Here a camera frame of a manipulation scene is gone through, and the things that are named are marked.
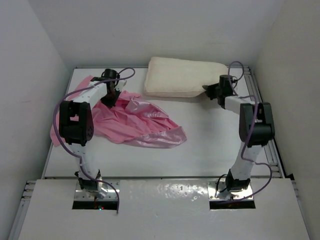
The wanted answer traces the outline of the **pink satin pillowcase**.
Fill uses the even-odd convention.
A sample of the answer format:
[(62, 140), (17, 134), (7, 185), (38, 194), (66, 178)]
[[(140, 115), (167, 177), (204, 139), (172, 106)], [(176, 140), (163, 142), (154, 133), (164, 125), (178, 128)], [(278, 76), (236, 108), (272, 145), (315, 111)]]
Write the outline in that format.
[(138, 93), (123, 90), (114, 107), (99, 101), (91, 112), (94, 135), (114, 144), (169, 149), (187, 141), (181, 126)]

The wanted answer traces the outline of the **cream white pillow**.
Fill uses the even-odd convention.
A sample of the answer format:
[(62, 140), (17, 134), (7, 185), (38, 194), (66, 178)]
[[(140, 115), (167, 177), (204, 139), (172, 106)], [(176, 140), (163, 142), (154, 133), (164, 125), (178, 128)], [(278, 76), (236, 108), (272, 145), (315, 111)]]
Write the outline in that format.
[(144, 81), (144, 94), (162, 98), (194, 98), (203, 86), (217, 84), (226, 75), (226, 65), (217, 62), (152, 57)]

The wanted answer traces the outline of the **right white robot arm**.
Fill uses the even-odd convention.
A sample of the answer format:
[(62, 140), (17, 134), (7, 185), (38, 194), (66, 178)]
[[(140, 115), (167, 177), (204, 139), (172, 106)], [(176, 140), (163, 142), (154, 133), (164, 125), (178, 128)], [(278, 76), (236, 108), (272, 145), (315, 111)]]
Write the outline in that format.
[(240, 96), (234, 89), (235, 82), (230, 75), (221, 75), (218, 83), (202, 86), (210, 100), (217, 100), (222, 109), (239, 116), (241, 144), (233, 166), (225, 175), (226, 191), (241, 191), (249, 186), (253, 167), (263, 165), (257, 162), (258, 155), (275, 137), (271, 104), (259, 102), (254, 95)]

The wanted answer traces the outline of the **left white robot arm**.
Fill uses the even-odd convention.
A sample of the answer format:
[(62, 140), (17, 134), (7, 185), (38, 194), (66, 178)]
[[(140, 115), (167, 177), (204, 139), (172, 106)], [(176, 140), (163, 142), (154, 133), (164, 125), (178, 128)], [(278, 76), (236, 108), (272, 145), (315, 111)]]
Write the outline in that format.
[(120, 73), (107, 68), (100, 77), (89, 80), (88, 86), (77, 92), (70, 100), (59, 105), (59, 136), (69, 145), (72, 155), (77, 159), (80, 188), (92, 194), (105, 191), (99, 168), (88, 155), (88, 142), (94, 135), (92, 109), (97, 103), (112, 108), (126, 85)]

